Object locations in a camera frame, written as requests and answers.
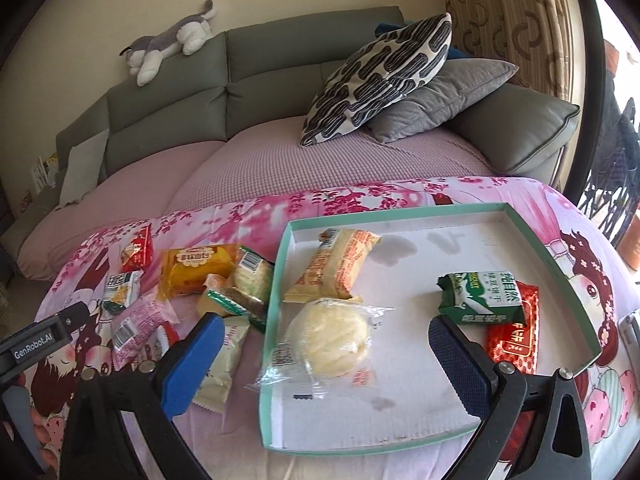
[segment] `screw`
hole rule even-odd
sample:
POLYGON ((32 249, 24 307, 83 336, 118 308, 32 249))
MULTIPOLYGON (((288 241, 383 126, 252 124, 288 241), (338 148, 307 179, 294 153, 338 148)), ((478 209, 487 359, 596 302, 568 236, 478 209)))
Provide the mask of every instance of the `screw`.
POLYGON ((498 363, 498 370, 500 370, 503 374, 511 375, 514 373, 514 371, 516 371, 516 367, 508 361, 500 361, 498 363))
POLYGON ((83 381, 90 381, 95 377, 95 370, 93 368, 85 368, 82 370, 80 377, 82 377, 83 381))
POLYGON ((562 377, 565 381, 570 381, 574 378, 574 373, 567 368, 560 368, 558 370, 558 375, 562 377))
POLYGON ((156 363, 154 361, 142 361, 140 366, 138 366, 138 370, 140 370, 143 374, 150 374, 156 369, 156 363))

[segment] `sofa backrest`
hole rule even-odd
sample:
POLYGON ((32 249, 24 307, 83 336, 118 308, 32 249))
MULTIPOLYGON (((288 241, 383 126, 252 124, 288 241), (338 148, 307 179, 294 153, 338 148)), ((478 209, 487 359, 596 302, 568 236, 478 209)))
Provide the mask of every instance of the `sofa backrest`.
POLYGON ((106 176, 153 153, 228 140, 254 126, 307 113, 325 79, 379 23, 404 23, 397 7, 340 10, 221 32, 191 56, 162 62, 139 88, 129 77, 56 137, 60 170, 71 148, 110 130, 106 176))

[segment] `stuffed animal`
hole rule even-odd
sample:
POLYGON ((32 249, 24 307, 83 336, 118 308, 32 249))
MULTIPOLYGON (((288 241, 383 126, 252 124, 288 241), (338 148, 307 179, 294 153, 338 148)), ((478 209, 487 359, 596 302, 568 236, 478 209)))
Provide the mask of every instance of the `stuffed animal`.
POLYGON ((137 38, 124 48, 120 55, 124 54, 126 57, 129 73, 138 74, 138 86, 144 86, 156 77, 163 59, 180 51, 185 56, 190 56, 200 50, 204 42, 213 37, 207 20, 217 12, 213 2, 207 0, 200 14, 181 19, 157 36, 137 38))

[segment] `pink sofa cover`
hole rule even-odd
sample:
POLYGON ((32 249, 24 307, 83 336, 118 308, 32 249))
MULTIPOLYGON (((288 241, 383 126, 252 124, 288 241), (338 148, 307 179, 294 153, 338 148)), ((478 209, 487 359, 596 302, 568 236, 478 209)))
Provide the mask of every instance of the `pink sofa cover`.
POLYGON ((53 211, 37 225, 20 250, 20 270, 32 280, 53 281, 91 234, 162 215, 184 181, 224 144, 209 140, 178 146, 114 173, 79 204, 53 211))
POLYGON ((262 195, 429 176, 492 176, 486 159, 446 128, 382 144, 366 131, 300 146, 304 117, 252 126, 204 162, 165 213, 262 195))

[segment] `black and white patterned pillow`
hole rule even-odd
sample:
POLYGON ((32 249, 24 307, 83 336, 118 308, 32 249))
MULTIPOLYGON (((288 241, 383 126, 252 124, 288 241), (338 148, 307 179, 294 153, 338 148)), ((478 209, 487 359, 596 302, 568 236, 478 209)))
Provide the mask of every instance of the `black and white patterned pillow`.
POLYGON ((446 13, 363 46, 324 82, 306 115, 300 145, 348 134, 427 84, 447 59, 450 43, 451 16, 446 13))

